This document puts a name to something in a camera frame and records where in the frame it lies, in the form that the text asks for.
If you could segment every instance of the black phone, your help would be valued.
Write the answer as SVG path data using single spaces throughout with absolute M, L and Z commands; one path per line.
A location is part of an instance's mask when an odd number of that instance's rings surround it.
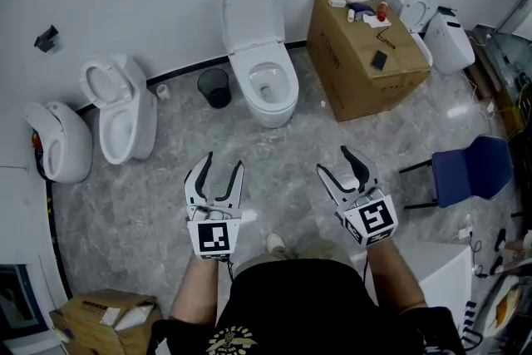
M 372 67 L 376 68 L 378 71 L 382 71 L 382 68 L 384 68 L 384 64 L 386 63 L 387 58 L 388 55 L 386 53 L 377 51 L 377 53 L 373 57 Z

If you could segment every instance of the toilet lid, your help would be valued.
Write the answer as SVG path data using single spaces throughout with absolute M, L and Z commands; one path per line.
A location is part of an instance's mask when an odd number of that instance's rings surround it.
M 431 11 L 429 0 L 405 0 L 399 11 L 399 18 L 409 32 L 420 32 Z
M 28 102 L 24 115 L 29 125 L 37 131 L 42 143 L 42 165 L 48 179 L 54 180 L 62 168 L 65 156 L 65 132 L 61 122 L 47 108 Z
M 98 108 L 107 108 L 132 99 L 130 83 L 106 59 L 91 59 L 83 64 L 80 84 L 85 96 Z
M 284 42 L 281 0 L 222 0 L 222 31 L 229 53 Z

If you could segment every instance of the toilet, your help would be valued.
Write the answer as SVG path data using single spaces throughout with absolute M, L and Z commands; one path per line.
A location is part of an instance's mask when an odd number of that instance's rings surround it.
M 281 0 L 223 0 L 225 49 L 251 114 L 280 127 L 292 116 L 299 83 L 284 46 Z
M 432 17 L 431 3 L 429 0 L 392 0 L 390 7 L 397 14 L 399 19 L 405 24 L 406 29 L 423 52 L 429 66 L 434 62 L 431 51 L 423 42 L 418 33 L 423 31 L 425 25 Z
M 28 102 L 24 116 L 42 143 L 42 166 L 49 180 L 75 184 L 91 171 L 92 135 L 85 122 L 62 102 L 46 107 Z
M 475 62 L 475 51 L 455 16 L 438 12 L 429 22 L 425 43 L 437 71 L 454 74 Z
M 157 98 L 133 58 L 92 58 L 81 69 L 83 93 L 100 109 L 100 145 L 106 160 L 120 165 L 144 160 L 153 151 Z

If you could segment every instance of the gray tiled floor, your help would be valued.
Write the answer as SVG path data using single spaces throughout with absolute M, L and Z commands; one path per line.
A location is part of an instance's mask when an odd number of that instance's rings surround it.
M 520 203 L 514 183 L 492 201 L 405 211 L 405 203 L 430 189 L 430 180 L 422 173 L 412 173 L 408 179 L 397 173 L 427 160 L 436 150 L 467 146 L 479 134 L 502 135 L 498 117 L 489 126 L 471 100 L 469 83 L 460 75 L 434 71 L 393 111 L 338 124 L 329 107 L 321 106 L 327 98 L 306 51 L 291 51 L 290 56 L 300 85 L 298 105 L 292 120 L 275 130 L 263 128 L 248 113 L 229 65 L 224 68 L 231 76 L 234 99 L 220 111 L 209 108 L 197 92 L 198 72 L 168 81 L 172 97 L 160 103 L 155 149 L 146 161 L 106 163 L 94 126 L 97 111 L 87 114 L 95 138 L 91 174 L 78 185 L 54 185 L 57 233 L 74 293 L 104 287 L 150 293 L 168 312 L 191 252 L 183 182 L 210 150 L 214 163 L 207 194 L 224 194 L 229 173 L 241 159 L 242 207 L 258 217 L 242 226 L 235 267 L 262 253 L 263 238 L 273 230 L 292 246 L 301 247 L 320 235 L 342 244 L 354 259 L 363 258 L 333 216 L 333 203 L 315 172 L 320 162 L 347 178 L 348 164 L 339 150 L 344 144 L 377 162 L 397 208 L 400 226 L 395 241 L 400 248 L 420 240 L 466 244 L 455 236 L 469 215 L 475 239 L 484 246 L 477 263 L 489 269 L 499 228 L 506 226 L 510 237 L 515 233 L 510 213 L 519 210 Z M 481 300 L 493 283 L 492 278 L 474 279 L 474 299 Z M 219 293 L 225 301 L 229 294 L 225 269 Z

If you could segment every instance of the black wall fixture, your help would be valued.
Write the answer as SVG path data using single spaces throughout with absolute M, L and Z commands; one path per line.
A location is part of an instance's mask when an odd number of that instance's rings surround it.
M 43 52 L 48 52 L 56 46 L 52 39 L 57 36 L 57 34 L 59 34 L 59 31 L 54 26 L 50 26 L 50 28 L 37 38 L 35 43 L 33 43 L 33 46 L 38 47 Z

